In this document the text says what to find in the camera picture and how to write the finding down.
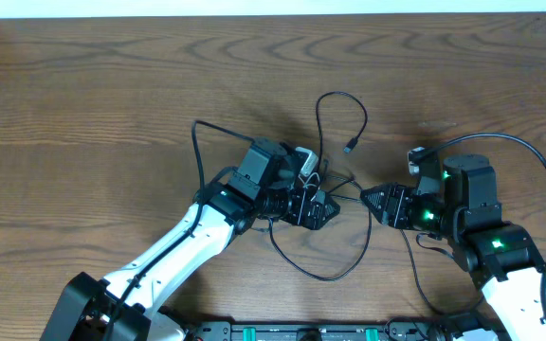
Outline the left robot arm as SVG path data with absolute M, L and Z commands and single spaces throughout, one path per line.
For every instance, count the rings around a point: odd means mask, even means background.
M 136 259 L 101 279 L 71 279 L 44 340 L 182 340 L 187 331 L 162 306 L 201 265 L 257 219 L 318 230 L 339 205 L 316 185 L 317 156 L 257 137 L 241 165 L 199 190 L 182 220 Z

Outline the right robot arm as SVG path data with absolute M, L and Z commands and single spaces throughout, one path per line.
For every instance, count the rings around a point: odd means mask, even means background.
M 444 239 L 451 258 L 494 310 L 512 340 L 546 340 L 545 262 L 518 224 L 502 218 L 496 173 L 487 157 L 440 160 L 409 152 L 414 187 L 386 183 L 364 189 L 362 203 L 382 225 Z

